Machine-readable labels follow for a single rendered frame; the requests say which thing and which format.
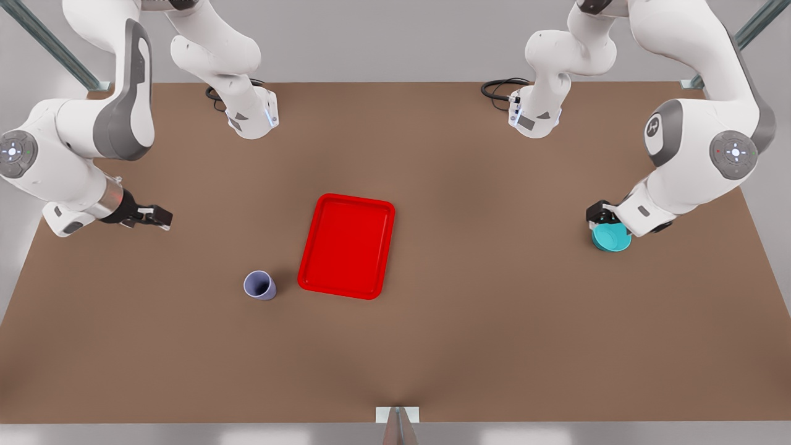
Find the teal bowl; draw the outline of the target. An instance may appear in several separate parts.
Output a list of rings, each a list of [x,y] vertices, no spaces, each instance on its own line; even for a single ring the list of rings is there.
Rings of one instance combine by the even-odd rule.
[[[630,246],[632,236],[625,225],[619,222],[595,225],[591,230],[591,240],[599,250],[621,252]]]

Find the lavender cup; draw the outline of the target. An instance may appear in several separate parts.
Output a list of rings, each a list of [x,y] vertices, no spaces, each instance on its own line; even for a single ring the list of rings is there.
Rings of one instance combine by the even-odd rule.
[[[265,271],[251,271],[243,281],[246,295],[257,300],[271,300],[277,295],[274,279]]]

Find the red tray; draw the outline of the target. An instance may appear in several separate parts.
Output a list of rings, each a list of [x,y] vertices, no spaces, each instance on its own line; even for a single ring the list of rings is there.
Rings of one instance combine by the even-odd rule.
[[[373,300],[383,290],[396,209],[384,200],[325,193],[316,202],[297,282],[302,289]]]

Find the silver frame post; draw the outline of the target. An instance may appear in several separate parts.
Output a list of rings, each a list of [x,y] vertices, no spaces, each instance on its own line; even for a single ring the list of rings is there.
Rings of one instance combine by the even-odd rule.
[[[703,88],[709,80],[715,100],[733,100],[748,93],[753,82],[741,51],[791,0],[768,0],[737,34],[724,27],[707,0],[667,0],[669,34],[660,53],[692,68],[697,74],[683,80],[683,88]]]
[[[22,0],[0,0],[0,8],[19,23],[23,30],[64,67],[88,92],[108,92],[110,82],[99,81],[76,56],[40,22],[39,18],[23,4]]]
[[[419,445],[413,423],[419,423],[419,407],[377,407],[376,423],[384,423],[383,445]]]

